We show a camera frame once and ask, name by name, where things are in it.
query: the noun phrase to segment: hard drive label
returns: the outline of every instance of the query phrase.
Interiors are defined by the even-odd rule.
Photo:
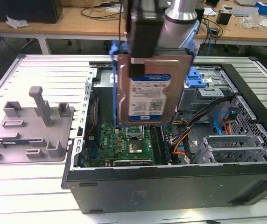
[[[133,78],[130,85],[128,115],[134,120],[159,119],[167,97],[163,90],[170,85],[169,74],[146,74]]]

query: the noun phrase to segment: orange wire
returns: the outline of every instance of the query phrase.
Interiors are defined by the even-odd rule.
[[[228,133],[228,130],[227,130],[227,127],[226,127],[226,124],[224,124],[224,127],[225,127],[225,131],[226,131],[226,133],[229,134],[229,133]]]
[[[185,155],[184,152],[177,152],[177,149],[178,149],[178,146],[180,145],[180,143],[186,138],[186,136],[189,135],[190,132],[191,132],[191,130],[189,130],[189,132],[187,132],[187,133],[180,139],[180,141],[179,141],[179,142],[177,143],[177,145],[175,146],[175,149],[174,149],[174,151],[173,151],[173,154],[184,154],[184,155]]]
[[[181,121],[180,120],[174,120],[174,123],[181,123]],[[183,123],[184,124],[188,123],[188,120],[183,120]]]
[[[232,134],[231,124],[229,123],[229,133]]]
[[[89,135],[91,134],[93,128],[95,127],[95,122],[96,122],[96,100],[94,100],[94,119],[93,119],[93,125],[89,131],[89,133],[84,137],[85,139],[89,137]]]

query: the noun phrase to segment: computer case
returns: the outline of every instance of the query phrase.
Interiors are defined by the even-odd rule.
[[[194,66],[211,69],[213,64]],[[218,69],[231,88],[237,89],[237,98],[243,98],[238,104],[243,108],[240,125],[251,128],[242,132],[253,130],[266,143],[267,109],[231,64],[219,64]],[[260,118],[256,123],[250,119],[251,109]],[[240,127],[233,129],[239,137]],[[267,196],[267,162],[77,168],[72,165],[73,153],[82,143],[75,139],[73,144],[62,187],[71,190],[83,214],[253,205]],[[228,140],[221,145],[227,147]]]
[[[60,0],[0,0],[0,22],[9,16],[28,22],[56,23],[62,11]]]

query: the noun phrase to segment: robotic arm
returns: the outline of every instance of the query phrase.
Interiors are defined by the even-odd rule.
[[[194,59],[199,27],[195,0],[125,0],[128,54],[118,56],[119,125],[172,121],[179,92]]]

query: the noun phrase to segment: vertical post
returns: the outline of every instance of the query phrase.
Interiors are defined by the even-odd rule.
[[[51,126],[50,111],[46,107],[44,100],[42,98],[42,87],[41,86],[32,86],[29,91],[29,96],[33,97],[37,105],[37,109],[43,119],[43,122],[46,127]]]

